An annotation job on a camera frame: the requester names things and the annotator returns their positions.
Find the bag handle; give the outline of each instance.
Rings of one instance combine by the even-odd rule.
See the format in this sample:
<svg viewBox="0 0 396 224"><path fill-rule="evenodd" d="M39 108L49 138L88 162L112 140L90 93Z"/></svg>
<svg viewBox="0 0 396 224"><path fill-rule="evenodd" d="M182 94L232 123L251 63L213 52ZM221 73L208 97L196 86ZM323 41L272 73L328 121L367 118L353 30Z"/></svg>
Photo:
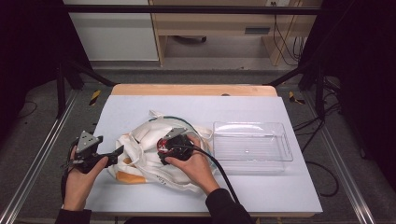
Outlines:
<svg viewBox="0 0 396 224"><path fill-rule="evenodd" d="M154 117L155 119L159 118L159 117L165 117L166 115L159 112L159 111L155 111L155 110L150 110L149 115ZM195 131L198 132L198 134L200 135L200 137L204 138L207 141L210 141L213 137L213 131L211 129L208 129L206 127L202 127L202 126L196 126L196 125L191 125L192 128L195 129Z"/></svg>

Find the white sheet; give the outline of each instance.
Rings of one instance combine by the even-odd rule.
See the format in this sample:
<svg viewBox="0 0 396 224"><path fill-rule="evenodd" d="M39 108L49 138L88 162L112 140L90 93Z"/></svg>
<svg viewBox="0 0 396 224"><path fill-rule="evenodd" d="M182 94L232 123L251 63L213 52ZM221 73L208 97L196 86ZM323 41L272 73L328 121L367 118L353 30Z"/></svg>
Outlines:
<svg viewBox="0 0 396 224"><path fill-rule="evenodd" d="M280 97L260 96L120 96L108 98L95 136L99 153L115 149L116 140L150 119L149 111L183 118L212 129L215 121L281 122L293 161L276 175L229 175L239 201L250 213L320 213L321 205ZM216 176L226 188L221 175ZM206 196L150 183L124 185L104 170L95 181L86 208L107 213L207 213Z"/></svg>

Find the black curtain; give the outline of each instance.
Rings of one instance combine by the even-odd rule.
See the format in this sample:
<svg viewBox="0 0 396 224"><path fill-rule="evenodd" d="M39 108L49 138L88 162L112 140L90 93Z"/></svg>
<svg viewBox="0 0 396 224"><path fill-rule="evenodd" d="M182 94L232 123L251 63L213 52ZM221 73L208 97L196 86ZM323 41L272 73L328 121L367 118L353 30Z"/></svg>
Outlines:
<svg viewBox="0 0 396 224"><path fill-rule="evenodd" d="M324 18L315 22L302 63L335 23ZM362 155L377 162L396 190L396 1L356 0L328 44L321 58L324 75L340 79L340 104Z"/></svg>
<svg viewBox="0 0 396 224"><path fill-rule="evenodd" d="M62 0L16 0L0 3L0 140L24 105L26 93L56 78L67 60L92 69L74 25L65 11L44 9ZM81 88L78 71L64 71Z"/></svg>

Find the white cabinet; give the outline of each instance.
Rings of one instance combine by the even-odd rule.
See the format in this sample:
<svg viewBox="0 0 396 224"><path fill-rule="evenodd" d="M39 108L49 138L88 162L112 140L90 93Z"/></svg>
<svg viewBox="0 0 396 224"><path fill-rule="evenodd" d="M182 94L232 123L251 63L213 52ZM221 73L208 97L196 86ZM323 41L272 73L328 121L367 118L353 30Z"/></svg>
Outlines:
<svg viewBox="0 0 396 224"><path fill-rule="evenodd" d="M80 5L147 5L147 0L64 0ZM70 13L90 61L158 61L149 13Z"/></svg>

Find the aluminum rail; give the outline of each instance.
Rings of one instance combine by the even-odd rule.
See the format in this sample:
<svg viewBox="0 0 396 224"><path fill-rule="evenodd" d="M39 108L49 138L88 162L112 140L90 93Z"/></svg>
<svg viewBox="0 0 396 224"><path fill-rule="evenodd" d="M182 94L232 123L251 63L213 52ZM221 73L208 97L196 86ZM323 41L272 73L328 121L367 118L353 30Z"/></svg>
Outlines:
<svg viewBox="0 0 396 224"><path fill-rule="evenodd" d="M6 209L0 216L1 224L10 224L13 223L15 218L23 206L27 196L29 195L30 190L32 189L35 181L40 174L40 171L46 161L48 155L50 154L52 147L58 138L58 135L64 126L65 121L67 120L71 109L77 99L78 91L72 91L68 100L67 100L67 108L62 114L62 116L55 120L47 138L45 139L43 145L39 149L37 155L35 156L35 160L32 162L28 172L26 173L24 179L22 180L20 186L16 190L14 196L11 201L7 205Z"/></svg>
<svg viewBox="0 0 396 224"><path fill-rule="evenodd" d="M77 13L190 13L190 14L268 14L330 15L340 9L321 7L229 7L229 6L134 6L134 5L42 5L41 9Z"/></svg>
<svg viewBox="0 0 396 224"><path fill-rule="evenodd" d="M303 91L304 98L307 99L307 103L313 113L314 116L317 115L315 108L313 107L313 99L311 94L307 94ZM375 224L375 219L368 207L366 201L364 201L363 196L361 195L361 191L358 188L352 174L349 172L346 163L342 159L337 146L332 140L332 136L329 133L329 130L326 128L326 125L323 126L320 130L323 141L326 144L326 149L328 150L329 156L332 160L332 164L334 165L334 169L336 170L339 179L344 186L344 190L346 191L346 195L348 196L350 203L358 217L358 220L361 224Z"/></svg>

